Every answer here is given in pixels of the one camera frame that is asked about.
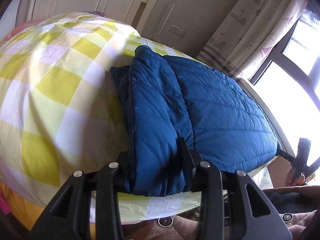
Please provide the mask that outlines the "dark window frame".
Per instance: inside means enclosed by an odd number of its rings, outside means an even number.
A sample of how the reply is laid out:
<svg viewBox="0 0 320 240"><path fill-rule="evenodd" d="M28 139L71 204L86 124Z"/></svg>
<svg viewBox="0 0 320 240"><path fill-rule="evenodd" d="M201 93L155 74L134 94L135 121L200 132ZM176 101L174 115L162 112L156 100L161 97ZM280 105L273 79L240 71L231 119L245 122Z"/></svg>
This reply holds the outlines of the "dark window frame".
<svg viewBox="0 0 320 240"><path fill-rule="evenodd" d="M272 63L298 78L319 96L319 15L305 9L289 32L275 45L251 78L256 83Z"/></svg>

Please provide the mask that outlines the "yellow white checkered duvet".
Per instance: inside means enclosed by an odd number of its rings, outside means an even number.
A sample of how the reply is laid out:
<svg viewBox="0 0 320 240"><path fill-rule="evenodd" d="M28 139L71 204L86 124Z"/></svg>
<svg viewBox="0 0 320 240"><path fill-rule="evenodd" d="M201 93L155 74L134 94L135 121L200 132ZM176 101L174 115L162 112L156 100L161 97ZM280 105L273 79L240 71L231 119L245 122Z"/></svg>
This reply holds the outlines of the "yellow white checkered duvet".
<svg viewBox="0 0 320 240"><path fill-rule="evenodd" d="M1 46L1 180L46 206L75 171L129 149L110 68L132 26L84 12L24 28Z"/></svg>

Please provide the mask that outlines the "colourful patterned pillow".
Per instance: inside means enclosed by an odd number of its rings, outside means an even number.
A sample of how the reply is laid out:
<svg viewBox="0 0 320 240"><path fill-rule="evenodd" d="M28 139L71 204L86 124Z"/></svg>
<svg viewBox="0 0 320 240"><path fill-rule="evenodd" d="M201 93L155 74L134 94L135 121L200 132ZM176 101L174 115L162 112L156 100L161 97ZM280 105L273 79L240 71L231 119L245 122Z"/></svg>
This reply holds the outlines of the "colourful patterned pillow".
<svg viewBox="0 0 320 240"><path fill-rule="evenodd" d="M95 15L95 16L99 16L99 17L106 17L105 14L100 11L88 11L87 13Z"/></svg>

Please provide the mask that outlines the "striped patterned curtain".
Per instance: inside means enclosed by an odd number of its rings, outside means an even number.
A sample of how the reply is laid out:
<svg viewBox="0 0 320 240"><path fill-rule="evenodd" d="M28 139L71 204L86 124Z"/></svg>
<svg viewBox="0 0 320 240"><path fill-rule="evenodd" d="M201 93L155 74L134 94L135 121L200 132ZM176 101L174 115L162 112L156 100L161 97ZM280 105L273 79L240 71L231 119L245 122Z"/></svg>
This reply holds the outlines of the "striped patterned curtain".
<svg viewBox="0 0 320 240"><path fill-rule="evenodd" d="M234 79L251 79L300 18L307 3L238 0L197 59Z"/></svg>

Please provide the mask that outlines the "white floor lamp pole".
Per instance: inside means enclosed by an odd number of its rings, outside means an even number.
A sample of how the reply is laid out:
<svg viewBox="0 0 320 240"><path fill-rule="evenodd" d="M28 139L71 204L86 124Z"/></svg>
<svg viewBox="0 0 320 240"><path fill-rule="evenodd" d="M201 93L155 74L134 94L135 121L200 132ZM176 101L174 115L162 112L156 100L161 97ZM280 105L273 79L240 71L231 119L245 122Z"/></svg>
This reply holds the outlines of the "white floor lamp pole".
<svg viewBox="0 0 320 240"><path fill-rule="evenodd" d="M169 12L168 12L168 14L167 14L167 16L166 16L166 18L165 18L165 20L164 20L161 28L160 28L160 30L159 30L159 32L158 32L158 34L157 34L157 36L156 36L156 40L157 40L157 41L159 40L159 38L160 38L160 36L161 36L161 34L162 34L163 30L164 30L164 27L165 27L165 25L167 24L168 19L170 18L170 15L172 14L172 11L173 11L174 8L175 8L175 5L176 5L176 4L173 4L172 7L170 8L170 10L169 10Z"/></svg>

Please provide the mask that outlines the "white wooden bed headboard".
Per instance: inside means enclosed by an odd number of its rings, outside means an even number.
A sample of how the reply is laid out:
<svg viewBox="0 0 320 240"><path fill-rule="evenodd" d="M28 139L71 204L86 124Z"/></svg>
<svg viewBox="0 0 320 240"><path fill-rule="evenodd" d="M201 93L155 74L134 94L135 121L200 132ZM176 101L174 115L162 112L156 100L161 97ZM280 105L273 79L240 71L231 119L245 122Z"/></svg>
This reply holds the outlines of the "white wooden bed headboard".
<svg viewBox="0 0 320 240"><path fill-rule="evenodd" d="M70 11L99 11L133 26L140 34L157 0L30 0L27 20L45 20Z"/></svg>

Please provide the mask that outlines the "wall power socket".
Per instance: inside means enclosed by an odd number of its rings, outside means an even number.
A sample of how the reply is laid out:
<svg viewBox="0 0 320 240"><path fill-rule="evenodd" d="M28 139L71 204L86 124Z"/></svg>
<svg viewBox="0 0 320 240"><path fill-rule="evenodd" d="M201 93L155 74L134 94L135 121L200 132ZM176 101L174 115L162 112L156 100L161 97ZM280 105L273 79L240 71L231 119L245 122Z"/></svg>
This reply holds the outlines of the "wall power socket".
<svg viewBox="0 0 320 240"><path fill-rule="evenodd" d="M186 31L185 31L184 29L182 29L182 28L180 28L180 27L178 27L178 26L176 26L176 25L174 25L174 24L171 25L169 31L170 31L171 33L179 36L179 37L184 37L184 35L185 35L185 33L186 33Z"/></svg>

